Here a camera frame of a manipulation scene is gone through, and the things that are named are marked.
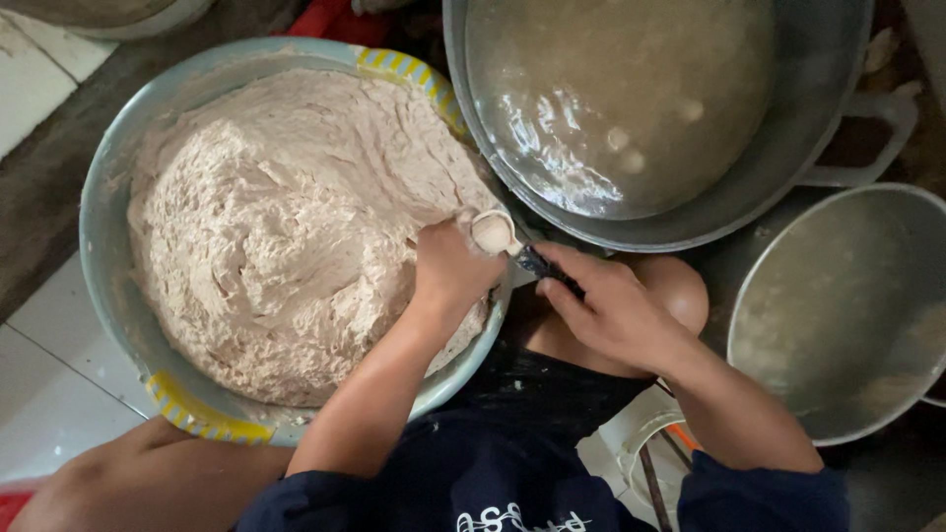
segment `light blue bowl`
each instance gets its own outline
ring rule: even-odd
[[[293,68],[337,70],[422,86],[457,134],[465,124],[446,80],[427,65],[390,50],[306,38],[251,39],[203,52],[142,88],[105,133],[89,168],[79,214],[82,270],[105,330],[141,372],[161,413],[207,438],[295,445],[316,411],[264,404],[211,381],[170,346],[131,279],[126,211],[131,172],[145,133],[247,83]],[[512,285],[493,290],[485,331],[446,367],[424,380],[411,417],[452,397],[480,366],[499,333]]]

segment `yellow striped rim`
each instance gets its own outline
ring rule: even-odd
[[[460,136],[466,136],[468,129],[453,87],[426,63],[394,50],[364,48],[358,55],[357,64],[360,72],[374,78],[420,87],[447,125]]]
[[[180,386],[166,372],[159,371],[145,385],[161,415],[187,433],[247,445],[267,443],[274,428],[227,416],[211,408]]]

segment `orange stick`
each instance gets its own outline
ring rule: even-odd
[[[687,434],[683,432],[683,429],[681,429],[680,426],[677,425],[676,423],[668,426],[667,430],[673,433],[676,437],[680,438],[680,440],[683,441],[683,445],[687,446],[687,449],[691,451],[696,451],[697,449],[700,448],[700,446],[696,445],[696,442],[691,440],[690,437],[687,436]]]

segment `forearm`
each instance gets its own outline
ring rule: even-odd
[[[287,475],[375,476],[404,430],[430,361],[455,329],[439,312],[411,303],[315,417]]]
[[[681,340],[658,370],[674,390],[693,435],[737,470],[817,472],[821,457],[778,399],[695,338]]]

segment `dark blue shirt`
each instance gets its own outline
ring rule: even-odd
[[[702,452],[683,484],[684,532],[848,530],[835,473],[736,471]],[[256,497],[236,527],[258,531],[651,532],[574,449],[463,411],[410,424],[374,479],[294,474]]]

